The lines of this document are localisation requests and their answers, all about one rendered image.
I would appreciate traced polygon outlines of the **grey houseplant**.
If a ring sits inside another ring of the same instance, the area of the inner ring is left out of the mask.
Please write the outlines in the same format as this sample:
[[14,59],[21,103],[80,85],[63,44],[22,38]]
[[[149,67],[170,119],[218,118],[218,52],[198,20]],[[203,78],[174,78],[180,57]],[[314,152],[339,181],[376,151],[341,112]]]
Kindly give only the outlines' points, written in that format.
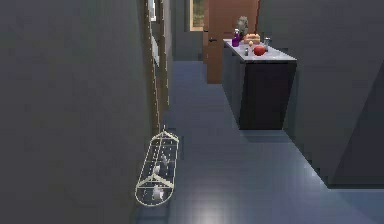
[[241,36],[245,36],[248,33],[248,18],[246,16],[240,16],[237,21],[237,29]]

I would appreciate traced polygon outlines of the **dark counter cabinet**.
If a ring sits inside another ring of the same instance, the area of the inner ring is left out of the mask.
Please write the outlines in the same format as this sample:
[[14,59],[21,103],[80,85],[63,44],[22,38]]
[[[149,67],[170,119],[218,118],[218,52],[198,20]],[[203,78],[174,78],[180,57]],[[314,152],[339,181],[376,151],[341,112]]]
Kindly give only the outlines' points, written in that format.
[[233,47],[224,39],[222,60],[222,87],[238,128],[281,130],[297,59],[273,47],[256,56],[247,45]]

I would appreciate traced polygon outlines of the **orange bread loaf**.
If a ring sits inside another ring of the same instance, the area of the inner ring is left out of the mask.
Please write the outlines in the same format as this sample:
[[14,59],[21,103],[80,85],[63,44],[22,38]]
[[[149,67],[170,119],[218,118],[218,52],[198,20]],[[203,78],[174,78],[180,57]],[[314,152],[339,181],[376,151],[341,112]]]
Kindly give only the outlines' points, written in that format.
[[260,35],[259,34],[246,34],[243,38],[243,41],[245,44],[248,44],[250,41],[253,43],[259,43],[260,42]]

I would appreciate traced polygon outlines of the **brown room door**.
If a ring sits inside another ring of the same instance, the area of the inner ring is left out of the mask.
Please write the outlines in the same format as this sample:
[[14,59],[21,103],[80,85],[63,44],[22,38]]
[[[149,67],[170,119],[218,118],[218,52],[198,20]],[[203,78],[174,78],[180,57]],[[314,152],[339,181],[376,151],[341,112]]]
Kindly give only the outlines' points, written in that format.
[[257,32],[259,7],[260,0],[205,0],[202,53],[208,84],[221,83],[224,39],[233,38],[239,17],[248,18],[248,33]]

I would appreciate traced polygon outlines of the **wood framed window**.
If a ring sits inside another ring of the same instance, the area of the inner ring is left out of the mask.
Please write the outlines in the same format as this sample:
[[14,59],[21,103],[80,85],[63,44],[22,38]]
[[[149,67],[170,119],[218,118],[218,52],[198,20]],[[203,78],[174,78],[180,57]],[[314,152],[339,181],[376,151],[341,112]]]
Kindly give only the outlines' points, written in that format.
[[202,31],[204,27],[204,0],[190,0],[189,23],[191,31]]

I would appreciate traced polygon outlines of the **brown wooden door frame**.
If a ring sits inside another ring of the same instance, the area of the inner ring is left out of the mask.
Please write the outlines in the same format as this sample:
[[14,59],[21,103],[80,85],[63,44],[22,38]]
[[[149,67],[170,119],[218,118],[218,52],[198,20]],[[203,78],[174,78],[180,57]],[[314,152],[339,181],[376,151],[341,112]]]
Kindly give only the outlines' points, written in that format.
[[163,130],[168,109],[168,73],[164,0],[144,0],[144,48],[152,134]]

